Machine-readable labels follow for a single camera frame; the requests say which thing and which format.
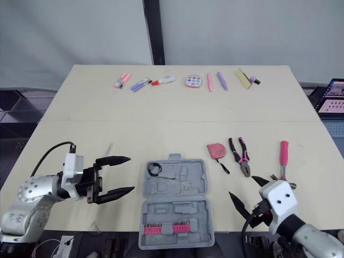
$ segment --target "glue stick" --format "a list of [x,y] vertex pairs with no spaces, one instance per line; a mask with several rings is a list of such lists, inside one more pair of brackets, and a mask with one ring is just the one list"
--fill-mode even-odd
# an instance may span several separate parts
[[152,85],[159,85],[159,84],[163,84],[163,83],[170,83],[175,81],[177,78],[176,76],[174,76],[173,74],[167,75],[155,82],[152,82]]

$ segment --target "white table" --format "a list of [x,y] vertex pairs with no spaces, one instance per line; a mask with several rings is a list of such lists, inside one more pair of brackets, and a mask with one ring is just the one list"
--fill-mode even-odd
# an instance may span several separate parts
[[[264,178],[280,172],[280,141],[288,140],[287,178],[298,185],[295,190],[298,215],[320,229],[343,228],[344,161],[290,69],[241,68],[259,78],[261,85],[246,90],[232,74],[237,69],[232,66],[75,66],[5,182],[0,196],[1,214],[52,145],[73,141],[77,154],[85,157],[85,167],[89,167],[114,142],[110,155],[129,156],[132,161],[105,170],[104,191],[132,185],[135,189],[103,205],[89,205],[85,200],[57,203],[46,229],[138,231],[141,204],[145,200],[142,196],[145,163],[167,159],[170,153],[181,153],[184,159],[200,158],[206,163],[209,183],[206,197],[212,205],[215,231],[239,231],[244,219],[235,210],[228,191],[251,210],[261,200],[259,186],[243,176],[231,153],[221,160],[231,171],[230,175],[225,174],[210,158],[206,145],[221,142],[229,150],[227,139],[242,136],[248,147],[252,174]],[[208,70],[213,73],[213,93],[208,92],[206,81],[200,89],[183,86],[186,75],[198,74],[205,79]],[[227,80],[228,91],[223,90],[215,77],[218,70]],[[133,78],[123,90],[114,89],[111,82],[124,71],[131,72]],[[144,76],[159,78],[172,72],[179,78],[173,84],[145,86],[136,93],[129,89]],[[277,75],[285,80],[270,78]],[[274,98],[279,94],[288,98],[279,98],[277,105]],[[291,99],[297,110],[287,105]],[[38,174],[61,171],[67,149],[62,147],[51,153]],[[267,227],[261,225],[254,230],[266,231]]]

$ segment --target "robotic arm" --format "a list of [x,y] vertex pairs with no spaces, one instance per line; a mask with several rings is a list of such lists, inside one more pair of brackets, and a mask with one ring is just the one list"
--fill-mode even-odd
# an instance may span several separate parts
[[96,159],[92,167],[83,169],[83,157],[77,156],[74,149],[67,154],[62,172],[30,177],[19,187],[15,202],[1,220],[0,256],[29,257],[48,222],[52,206],[57,202],[86,197],[88,203],[102,204],[128,194],[134,187],[99,195],[102,192],[99,171],[102,166],[115,166],[129,160],[123,156],[103,157]]
[[[338,239],[305,224],[296,216],[297,200],[288,182],[269,182],[257,176],[252,178],[262,187],[259,194],[263,199],[255,206],[252,214],[237,196],[230,193],[235,208],[247,220],[246,227],[250,224],[253,228],[264,222],[272,234],[281,236],[278,243],[291,254],[301,249],[308,258],[344,257],[344,246]],[[242,237],[242,245],[247,257],[244,239]]]

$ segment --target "black cable wire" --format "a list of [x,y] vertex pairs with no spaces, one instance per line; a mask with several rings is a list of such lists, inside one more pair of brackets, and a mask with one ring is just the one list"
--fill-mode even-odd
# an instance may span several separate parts
[[[158,172],[157,172],[156,174],[155,174],[155,173],[152,173],[153,167],[158,167],[158,168],[159,168],[159,170],[158,170]],[[153,163],[150,163],[150,164],[147,166],[147,171],[148,171],[148,173],[149,173],[150,176],[158,176],[158,174],[160,174],[160,172],[162,171],[162,167],[161,167],[161,165],[160,165],[159,163],[153,162]]]
[[244,258],[248,258],[248,255],[247,255],[247,249],[246,249],[246,243],[245,243],[245,232],[246,232],[246,229],[249,225],[249,223],[251,222],[251,220],[254,218],[255,214],[252,213],[246,220],[245,224],[243,225],[242,227],[242,230],[241,230],[241,247],[242,247],[242,251],[243,251],[243,256]]
[[82,237],[81,237],[81,240],[80,240],[80,243],[79,243],[79,246],[78,246],[78,248],[77,248],[77,252],[76,252],[76,258],[78,258],[79,257],[79,252],[80,252],[80,247],[81,247],[81,244],[82,244],[82,240],[84,239],[84,237],[85,237],[85,234],[83,234],[82,235]]
[[78,246],[78,248],[77,248],[77,252],[76,252],[76,258],[78,258],[79,257],[79,252],[80,252],[80,248],[81,248],[81,244],[82,244],[82,240],[84,239],[84,237],[85,237],[85,235],[89,235],[89,236],[91,236],[91,237],[93,237],[93,238],[96,238],[96,237],[98,237],[98,236],[100,236],[101,234],[103,234],[102,232],[100,232],[99,234],[97,234],[97,235],[92,235],[92,234],[90,234],[90,233],[88,233],[88,232],[86,232],[86,231],[82,231],[82,232],[78,232],[78,233],[76,233],[76,235],[74,236],[74,237],[72,237],[70,240],[68,240],[68,241],[71,241],[72,239],[74,239],[77,235],[80,235],[80,234],[83,234],[82,235],[82,237],[81,237],[81,240],[80,240],[80,243],[79,243],[79,246]]
[[223,168],[223,170],[227,173],[230,174],[230,171],[225,167],[225,165],[223,165],[221,162],[219,162],[219,159],[215,159],[217,161],[217,163],[219,163],[221,165],[221,167]]
[[61,142],[60,144],[56,144],[55,146],[51,147],[51,148],[43,155],[43,157],[39,160],[39,162],[37,163],[36,167],[33,169],[33,171],[32,171],[32,173],[31,173],[31,176],[30,176],[30,177],[33,177],[33,176],[36,174],[37,169],[39,168],[39,166],[42,164],[43,160],[48,156],[48,154],[49,154],[52,150],[54,150],[54,149],[56,149],[56,148],[58,148],[58,147],[60,147],[60,146],[62,146],[62,145],[66,145],[66,144],[70,144],[69,152],[70,152],[70,153],[75,153],[75,144],[72,143],[71,141],[64,141],[64,142]]

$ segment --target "sticky note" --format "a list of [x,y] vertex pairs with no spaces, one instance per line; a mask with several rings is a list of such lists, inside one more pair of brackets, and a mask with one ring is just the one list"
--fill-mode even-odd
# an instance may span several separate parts
[[238,69],[235,74],[237,75],[237,77],[240,79],[242,85],[246,88],[249,89],[249,87],[251,87],[252,83],[249,81],[248,77],[246,76],[246,74],[241,70]]

